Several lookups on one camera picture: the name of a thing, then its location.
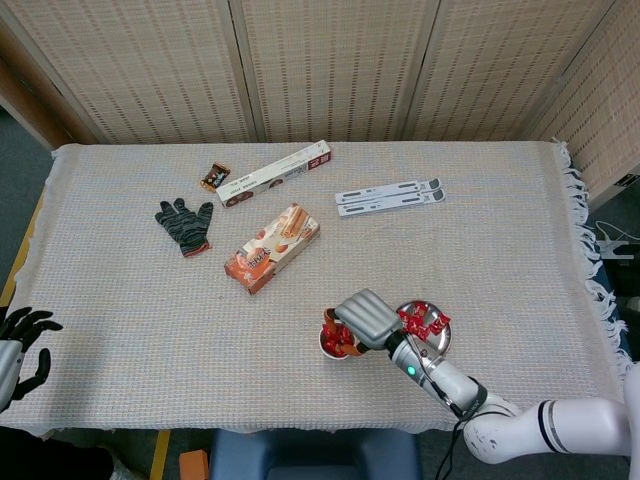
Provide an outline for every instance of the snack box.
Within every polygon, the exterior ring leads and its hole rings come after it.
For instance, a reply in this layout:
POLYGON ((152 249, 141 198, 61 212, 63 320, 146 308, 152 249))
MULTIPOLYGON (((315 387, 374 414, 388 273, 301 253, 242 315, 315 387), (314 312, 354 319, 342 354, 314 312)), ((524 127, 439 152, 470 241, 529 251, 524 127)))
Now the snack box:
POLYGON ((307 170, 324 165, 331 160, 331 149, 324 140, 303 148, 216 189, 222 205, 233 207, 238 203, 280 185, 307 170))
POLYGON ((257 293, 319 233, 318 222, 292 203, 227 260, 224 271, 249 293, 257 293))

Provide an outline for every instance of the metal bowl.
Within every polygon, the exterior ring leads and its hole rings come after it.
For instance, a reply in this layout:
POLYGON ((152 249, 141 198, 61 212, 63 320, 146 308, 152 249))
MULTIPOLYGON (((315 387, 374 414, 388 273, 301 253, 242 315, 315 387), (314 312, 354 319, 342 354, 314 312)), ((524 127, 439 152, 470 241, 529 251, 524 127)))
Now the metal bowl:
MULTIPOLYGON (((435 320, 437 320, 438 315, 442 313, 442 311, 438 307, 426 300, 412 300, 410 302, 403 303, 396 309, 396 312, 402 311, 408 314, 412 314, 416 307, 416 304, 418 303, 424 303, 427 306, 427 313, 424 316, 424 321, 427 325, 430 325, 435 320)), ((451 346, 451 325, 447 325, 445 328, 443 328, 442 332, 440 332, 440 335, 429 335, 427 337, 427 344, 429 344, 429 346, 433 349, 437 350, 440 355, 444 355, 445 353, 447 353, 449 347, 451 346)))

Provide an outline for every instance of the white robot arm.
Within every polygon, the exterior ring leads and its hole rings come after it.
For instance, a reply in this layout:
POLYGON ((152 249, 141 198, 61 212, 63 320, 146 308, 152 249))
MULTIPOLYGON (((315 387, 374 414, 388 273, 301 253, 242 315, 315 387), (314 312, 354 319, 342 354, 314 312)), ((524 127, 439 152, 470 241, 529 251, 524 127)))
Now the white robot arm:
MULTIPOLYGON (((464 423, 467 447, 483 462, 549 452, 631 455, 629 478, 640 480, 640 446, 633 441, 640 434, 640 412, 589 398, 547 400, 522 413, 428 345, 419 349, 412 335, 401 333, 398 315, 370 290, 356 293, 335 311, 362 343, 388 350, 393 363, 464 423)), ((640 408, 640 366, 627 376, 625 400, 640 408)))
POLYGON ((45 330, 61 330, 62 325, 51 320, 51 312, 35 311, 30 307, 16 310, 5 319, 6 308, 0 311, 0 412, 9 408, 13 400, 22 398, 42 385, 49 375, 51 354, 44 348, 38 357, 35 375, 20 382, 22 360, 29 347, 45 330))

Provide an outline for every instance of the blue chair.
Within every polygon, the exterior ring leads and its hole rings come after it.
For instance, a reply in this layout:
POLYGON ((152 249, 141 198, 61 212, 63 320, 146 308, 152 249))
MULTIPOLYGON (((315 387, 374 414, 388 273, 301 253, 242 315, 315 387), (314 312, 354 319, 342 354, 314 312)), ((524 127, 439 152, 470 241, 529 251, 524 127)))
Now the blue chair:
POLYGON ((399 430, 218 430, 209 480, 422 480, 417 438, 399 430))

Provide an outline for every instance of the black cable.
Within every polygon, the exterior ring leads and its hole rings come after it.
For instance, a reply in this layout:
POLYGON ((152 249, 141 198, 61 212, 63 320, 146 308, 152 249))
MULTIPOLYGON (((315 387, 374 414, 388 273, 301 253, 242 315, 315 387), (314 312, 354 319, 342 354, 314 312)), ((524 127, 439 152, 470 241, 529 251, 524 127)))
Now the black cable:
MULTIPOLYGON (((404 339, 406 339, 407 343, 409 344, 409 348, 411 348, 411 351, 418 357, 420 358, 420 349, 418 348, 418 346, 416 345, 415 340, 413 339, 413 337, 410 334, 407 335, 403 335, 404 339)), ((431 385, 431 388, 433 388, 433 390, 436 392, 436 395, 438 395, 438 398, 440 398, 440 400, 442 400, 445 404, 449 405, 449 408, 451 409, 451 411, 453 412, 453 414, 460 418, 463 415, 462 410, 460 410, 460 407, 458 407, 455 403, 451 403, 450 401, 448 401, 448 397, 447 394, 444 392, 444 390, 442 390, 440 388, 440 386, 433 381, 433 379, 431 378, 431 376, 429 375, 429 372, 427 372, 427 369, 424 367, 424 365, 422 364, 422 362, 418 362, 420 365, 420 369, 422 370, 422 373, 424 373, 424 376, 427 378, 427 381, 429 382, 429 385, 431 385)))
POLYGON ((440 462, 440 466, 438 467, 438 471, 436 472, 435 480, 446 480, 447 477, 453 471, 453 448, 456 446, 456 442, 458 438, 460 438, 460 434, 462 434, 462 430, 460 430, 460 425, 462 425, 462 420, 455 424, 453 427, 453 431, 451 432, 451 441, 449 442, 449 448, 447 449, 447 453, 445 454, 442 462, 440 462), (449 469, 444 474, 444 477, 440 478, 440 473, 442 473, 442 468, 446 461, 449 460, 449 469))
MULTIPOLYGON (((473 418, 482 417, 484 415, 501 415, 503 417, 508 417, 508 415, 500 412, 484 412, 474 415, 473 418)), ((447 453, 442 459, 442 462, 440 462, 440 466, 438 467, 438 471, 436 472, 435 480, 446 480, 453 471, 453 449, 456 446, 460 435, 462 435, 462 433, 464 432, 464 427, 460 428, 460 425, 462 425, 463 423, 466 424, 468 421, 469 420, 459 420, 458 423, 456 423, 453 427, 453 431, 451 432, 451 441, 449 442, 449 448, 447 448, 447 453), (440 473, 442 473, 442 468, 444 467, 447 459, 449 460, 449 468, 444 474, 444 477, 440 478, 440 473)))

